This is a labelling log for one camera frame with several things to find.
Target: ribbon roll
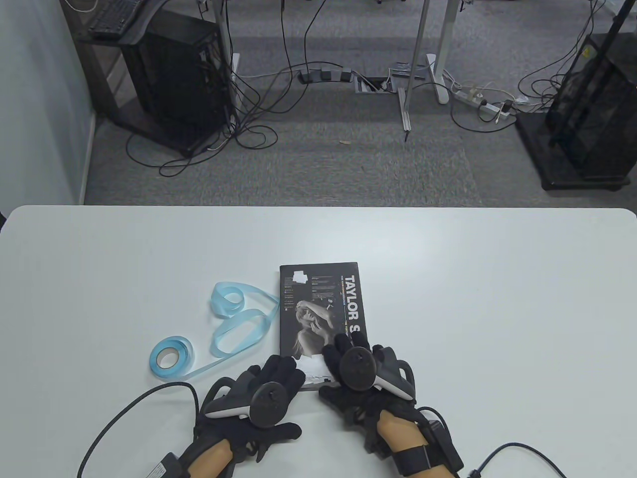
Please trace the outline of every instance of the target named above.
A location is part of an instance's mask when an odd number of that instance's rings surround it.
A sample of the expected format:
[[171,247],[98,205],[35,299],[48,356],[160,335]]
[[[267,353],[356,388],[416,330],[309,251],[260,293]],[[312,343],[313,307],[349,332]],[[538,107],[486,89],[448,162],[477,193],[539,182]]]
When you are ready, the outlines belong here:
[[[228,298],[228,296],[232,294],[239,297],[237,302],[233,302]],[[268,314],[258,308],[243,310],[245,307],[246,294],[261,295],[270,299],[275,303],[275,305]],[[249,349],[251,346],[258,344],[270,329],[272,320],[274,320],[274,316],[279,308],[279,299],[272,294],[262,291],[258,287],[250,286],[248,284],[241,284],[239,282],[218,282],[215,284],[215,288],[212,291],[210,307],[217,317],[224,320],[224,322],[212,335],[212,343],[210,344],[210,353],[217,357],[218,360],[189,372],[192,363],[194,362],[192,344],[188,341],[188,339],[178,335],[168,337],[155,345],[150,353],[150,370],[157,378],[167,382],[191,379],[194,376],[211,369],[215,365],[228,360],[230,357]],[[221,350],[221,340],[232,332],[232,330],[252,319],[260,319],[258,320],[257,326],[231,351],[225,352]],[[169,353],[176,354],[177,361],[175,364],[163,368],[159,364],[159,361],[162,359],[163,355]]]

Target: computer tower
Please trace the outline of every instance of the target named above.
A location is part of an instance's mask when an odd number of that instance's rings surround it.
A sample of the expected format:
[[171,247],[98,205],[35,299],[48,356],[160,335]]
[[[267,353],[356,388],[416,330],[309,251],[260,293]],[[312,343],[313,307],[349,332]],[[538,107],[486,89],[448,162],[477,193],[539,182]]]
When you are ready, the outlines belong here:
[[227,124],[229,68],[216,24],[160,10],[144,38],[122,53],[145,111],[210,133]]
[[[595,67],[606,34],[591,34],[564,77],[547,126],[584,180],[622,180],[637,162],[637,36],[620,33],[601,59],[584,95],[576,91]],[[563,118],[574,107],[564,127]]]

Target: taylor swift book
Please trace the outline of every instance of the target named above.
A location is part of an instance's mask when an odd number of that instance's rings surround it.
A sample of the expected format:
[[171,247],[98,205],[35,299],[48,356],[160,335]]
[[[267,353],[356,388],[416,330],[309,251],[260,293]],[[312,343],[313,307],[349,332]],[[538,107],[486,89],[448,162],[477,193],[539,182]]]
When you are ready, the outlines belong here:
[[280,353],[305,372],[304,388],[332,382],[321,350],[338,333],[367,335],[355,262],[281,266]]

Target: woman in photo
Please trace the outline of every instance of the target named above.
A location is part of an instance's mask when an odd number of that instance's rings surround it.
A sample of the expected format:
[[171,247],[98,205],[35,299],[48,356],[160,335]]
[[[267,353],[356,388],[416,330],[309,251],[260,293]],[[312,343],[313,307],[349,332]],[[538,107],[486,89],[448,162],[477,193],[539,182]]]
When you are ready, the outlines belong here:
[[336,332],[332,313],[325,307],[301,300],[296,305],[296,320],[301,325],[294,345],[296,359],[320,354],[323,347],[333,341]]

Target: glove finger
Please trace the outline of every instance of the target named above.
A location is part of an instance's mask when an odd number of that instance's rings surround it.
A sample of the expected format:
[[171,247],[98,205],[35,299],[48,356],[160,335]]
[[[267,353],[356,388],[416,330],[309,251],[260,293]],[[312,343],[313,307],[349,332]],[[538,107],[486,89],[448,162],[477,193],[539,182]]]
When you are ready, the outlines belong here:
[[338,350],[336,350],[336,347],[331,344],[323,347],[321,353],[323,354],[323,360],[325,360],[327,369],[336,380],[340,381],[341,374],[338,371],[338,365],[341,363],[341,354],[338,352]]
[[296,440],[301,436],[301,427],[296,423],[282,423],[267,430],[261,430],[257,437],[257,463],[270,448],[272,443]]
[[274,375],[274,373],[276,372],[279,362],[281,362],[281,356],[270,355],[270,357],[266,361],[266,364],[261,369],[260,374],[257,375],[256,378],[254,379],[254,382],[253,382],[254,385],[258,386],[266,382],[269,382],[270,377],[272,377],[272,375]]
[[289,377],[283,383],[285,390],[287,392],[288,400],[292,401],[292,399],[299,392],[303,384],[305,383],[305,373],[302,370],[295,369],[292,371]]
[[344,355],[344,353],[353,347],[352,341],[344,333],[340,333],[334,337],[334,345],[336,346],[336,350],[341,352],[341,355]]
[[269,378],[268,382],[279,382],[284,384],[287,378],[292,375],[292,372],[296,369],[296,362],[292,357],[283,357],[276,367],[276,370]]
[[251,365],[250,367],[248,367],[248,372],[256,377],[261,373],[261,367],[259,367],[259,365]]
[[376,344],[371,350],[371,354],[374,355],[381,362],[385,360],[385,354],[383,353],[383,346]]
[[296,423],[281,423],[265,431],[270,443],[296,440],[301,436],[301,427]]
[[369,350],[369,342],[367,341],[367,337],[365,334],[360,331],[352,332],[352,343],[354,347],[365,347]]

